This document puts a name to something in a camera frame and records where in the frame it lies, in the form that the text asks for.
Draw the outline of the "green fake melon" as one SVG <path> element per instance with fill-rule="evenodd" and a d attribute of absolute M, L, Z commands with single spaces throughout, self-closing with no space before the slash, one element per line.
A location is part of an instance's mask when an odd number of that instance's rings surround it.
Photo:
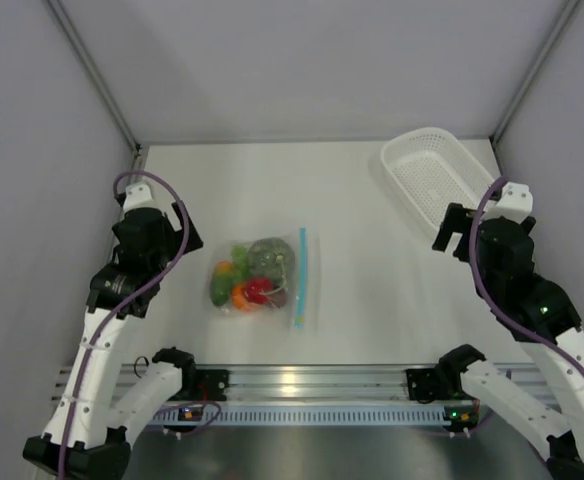
<path fill-rule="evenodd" d="M 280 283 L 296 269 L 296 255 L 291 245 L 279 237 L 257 240 L 248 248 L 249 271 L 253 276 L 267 277 Z"/>

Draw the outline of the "red fake apple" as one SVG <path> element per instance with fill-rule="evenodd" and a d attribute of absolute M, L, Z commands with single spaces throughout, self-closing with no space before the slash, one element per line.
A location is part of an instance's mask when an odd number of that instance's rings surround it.
<path fill-rule="evenodd" d="M 269 302 L 269 295 L 273 289 L 273 283 L 269 278 L 253 277 L 246 282 L 243 293 L 250 303 L 264 305 Z"/>

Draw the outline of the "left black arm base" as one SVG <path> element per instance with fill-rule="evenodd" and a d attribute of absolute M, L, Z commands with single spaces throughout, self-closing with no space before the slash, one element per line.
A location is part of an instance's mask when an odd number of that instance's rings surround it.
<path fill-rule="evenodd" d="M 172 402 L 225 401 L 225 390 L 229 385 L 230 371 L 227 369 L 203 368 L 183 376 L 181 389 L 169 398 Z"/>

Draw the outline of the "clear zip top bag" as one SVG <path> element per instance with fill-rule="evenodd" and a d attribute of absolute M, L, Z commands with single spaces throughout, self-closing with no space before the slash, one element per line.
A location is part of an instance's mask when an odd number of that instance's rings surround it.
<path fill-rule="evenodd" d="M 320 274 L 320 240 L 306 227 L 227 241 L 213 250 L 203 305 L 221 318 L 300 330 L 316 315 Z"/>

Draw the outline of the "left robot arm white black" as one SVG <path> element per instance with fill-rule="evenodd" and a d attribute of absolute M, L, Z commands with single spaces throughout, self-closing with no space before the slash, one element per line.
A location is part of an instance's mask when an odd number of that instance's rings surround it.
<path fill-rule="evenodd" d="M 194 357 L 163 348 L 148 372 L 119 400 L 113 395 L 126 352 L 160 282 L 187 246 L 189 222 L 175 230 L 151 187 L 139 182 L 119 197 L 122 219 L 111 261 L 91 280 L 78 352 L 58 406 L 42 434 L 27 439 L 23 457 L 59 479 L 120 479 L 132 447 L 172 397 L 198 386 Z"/>

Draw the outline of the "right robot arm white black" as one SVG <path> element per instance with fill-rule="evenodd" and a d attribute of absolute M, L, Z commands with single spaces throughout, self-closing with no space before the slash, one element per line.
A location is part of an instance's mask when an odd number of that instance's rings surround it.
<path fill-rule="evenodd" d="M 567 293 L 535 270 L 533 217 L 483 220 L 448 206 L 433 248 L 461 236 L 453 255 L 471 267 L 476 293 L 535 363 L 558 407 L 549 408 L 500 373 L 470 345 L 442 356 L 442 391 L 470 396 L 516 429 L 555 479 L 584 479 L 584 331 Z"/>

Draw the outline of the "orange fake carrot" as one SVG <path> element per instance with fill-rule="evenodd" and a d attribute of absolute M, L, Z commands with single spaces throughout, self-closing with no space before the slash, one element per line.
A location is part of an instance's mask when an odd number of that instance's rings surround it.
<path fill-rule="evenodd" d="M 231 290 L 231 302 L 235 309 L 241 312 L 253 312 L 255 305 L 252 304 L 244 293 L 245 283 L 239 283 L 233 286 Z"/>

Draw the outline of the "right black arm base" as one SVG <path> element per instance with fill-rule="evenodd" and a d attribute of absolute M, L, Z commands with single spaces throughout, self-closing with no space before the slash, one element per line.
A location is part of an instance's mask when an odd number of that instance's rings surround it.
<path fill-rule="evenodd" d="M 407 369 L 408 397 L 420 404 L 463 400 L 466 395 L 438 367 Z"/>

